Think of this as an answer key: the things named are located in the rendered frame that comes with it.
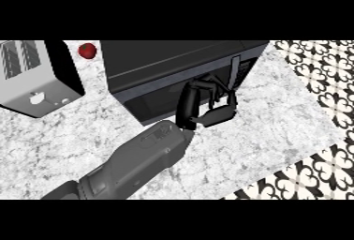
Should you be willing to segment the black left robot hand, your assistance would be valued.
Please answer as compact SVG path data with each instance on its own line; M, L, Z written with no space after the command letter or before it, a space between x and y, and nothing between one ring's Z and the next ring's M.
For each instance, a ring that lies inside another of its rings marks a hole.
M199 115L200 91L209 92L209 110ZM205 128L228 121L236 115L234 90L211 74L194 78L184 85L175 110L175 125L181 129L194 130L196 124Z

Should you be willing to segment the dark microwave door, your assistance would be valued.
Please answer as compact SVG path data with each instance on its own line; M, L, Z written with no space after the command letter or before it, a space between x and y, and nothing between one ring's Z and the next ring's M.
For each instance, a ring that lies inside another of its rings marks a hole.
M227 57L225 59L215 60L199 67L193 67L165 76L159 80L113 93L118 102L143 126L160 121L175 114L178 97L184 84L190 80L211 74L218 77L225 85L228 85L231 59L231 57ZM242 82L239 59L239 69L233 88L236 88Z

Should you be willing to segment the black microwave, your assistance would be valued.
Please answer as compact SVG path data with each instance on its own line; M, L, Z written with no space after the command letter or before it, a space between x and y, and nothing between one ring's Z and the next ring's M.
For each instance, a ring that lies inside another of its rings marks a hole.
M107 91L113 96L128 88L237 55L245 80L267 45L265 40L104 40L100 51Z

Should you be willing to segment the red tomato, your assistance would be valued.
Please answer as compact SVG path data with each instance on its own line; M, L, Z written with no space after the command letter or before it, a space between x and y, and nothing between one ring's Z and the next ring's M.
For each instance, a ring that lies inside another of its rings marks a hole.
M97 48L93 43L84 43L78 47L78 55L85 59L93 59L97 54Z

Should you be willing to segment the silver and black toaster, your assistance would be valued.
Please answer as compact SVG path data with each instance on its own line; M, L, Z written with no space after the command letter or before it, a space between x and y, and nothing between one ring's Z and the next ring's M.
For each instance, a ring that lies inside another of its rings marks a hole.
M62 40L0 40L0 107L40 118L84 96Z

